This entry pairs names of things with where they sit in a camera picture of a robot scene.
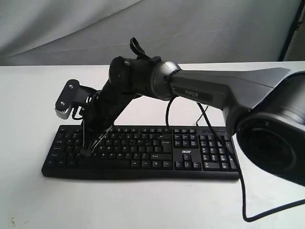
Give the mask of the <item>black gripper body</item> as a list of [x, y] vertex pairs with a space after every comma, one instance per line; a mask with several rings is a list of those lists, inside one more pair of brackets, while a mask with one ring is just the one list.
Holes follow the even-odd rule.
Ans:
[[84, 85], [81, 89], [91, 96], [83, 113], [83, 129], [86, 134], [104, 133], [111, 128], [127, 105], [141, 96], [128, 80], [108, 80], [100, 91]]

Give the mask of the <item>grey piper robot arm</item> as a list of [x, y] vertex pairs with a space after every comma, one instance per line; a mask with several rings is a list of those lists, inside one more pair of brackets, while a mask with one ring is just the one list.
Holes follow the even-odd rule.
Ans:
[[83, 115], [81, 152], [89, 156], [138, 95], [169, 101], [176, 96], [223, 112], [247, 158], [265, 172], [305, 183], [305, 72], [183, 70], [159, 57], [116, 57], [109, 79]]

